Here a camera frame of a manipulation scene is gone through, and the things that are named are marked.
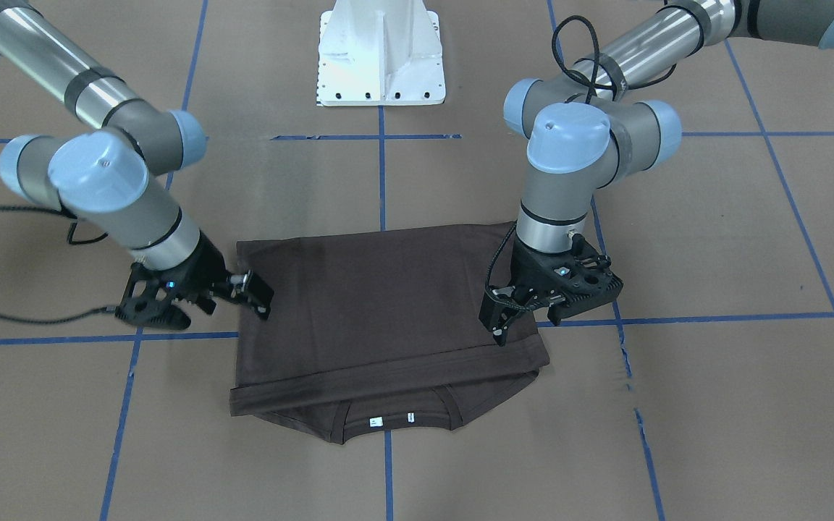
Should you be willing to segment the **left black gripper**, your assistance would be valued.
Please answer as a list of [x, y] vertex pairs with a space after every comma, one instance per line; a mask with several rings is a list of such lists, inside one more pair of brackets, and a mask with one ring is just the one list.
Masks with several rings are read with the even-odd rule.
[[510, 327], [530, 311], [546, 308], [547, 320], [559, 326], [567, 318], [615, 301], [622, 289], [611, 258], [582, 234], [570, 238], [569, 250], [555, 254], [514, 240], [509, 284], [484, 290], [478, 319], [497, 346], [505, 347]]

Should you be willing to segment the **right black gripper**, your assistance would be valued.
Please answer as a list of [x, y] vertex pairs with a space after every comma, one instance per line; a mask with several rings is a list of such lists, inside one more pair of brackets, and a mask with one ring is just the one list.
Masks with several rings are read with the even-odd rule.
[[215, 297], [227, 297], [231, 303], [248, 307], [265, 321], [272, 310], [274, 290], [252, 270], [244, 274], [228, 271], [221, 251], [201, 233], [195, 250], [180, 265], [158, 271], [142, 263], [132, 264], [114, 316], [142, 329], [182, 331], [188, 329], [191, 319], [176, 302], [187, 301], [212, 315], [217, 308]]

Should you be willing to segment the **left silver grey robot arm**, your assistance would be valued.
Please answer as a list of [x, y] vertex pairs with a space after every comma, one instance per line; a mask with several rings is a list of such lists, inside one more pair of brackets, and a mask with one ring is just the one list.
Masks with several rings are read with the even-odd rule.
[[731, 37], [834, 49], [834, 1], [668, 1], [652, 17], [560, 75], [524, 79], [503, 118], [527, 139], [528, 172], [513, 241], [510, 281], [486, 286], [479, 320], [499, 346], [523, 314], [547, 309], [553, 324], [615, 301], [623, 282], [584, 237], [594, 192], [667, 161], [683, 126], [660, 100], [625, 103], [678, 62]]

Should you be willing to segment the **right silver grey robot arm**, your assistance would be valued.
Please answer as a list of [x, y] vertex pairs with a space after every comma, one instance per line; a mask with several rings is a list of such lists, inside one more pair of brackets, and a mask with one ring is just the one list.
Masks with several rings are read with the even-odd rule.
[[191, 321], [180, 301], [209, 315], [224, 300], [269, 317], [274, 290], [254, 271], [229, 271], [158, 182], [204, 157], [206, 133], [192, 114], [154, 108], [26, 1], [0, 1], [0, 56], [92, 128], [21, 135], [0, 152], [2, 182], [29, 210], [90, 222], [132, 256], [122, 299], [89, 315], [181, 331]]

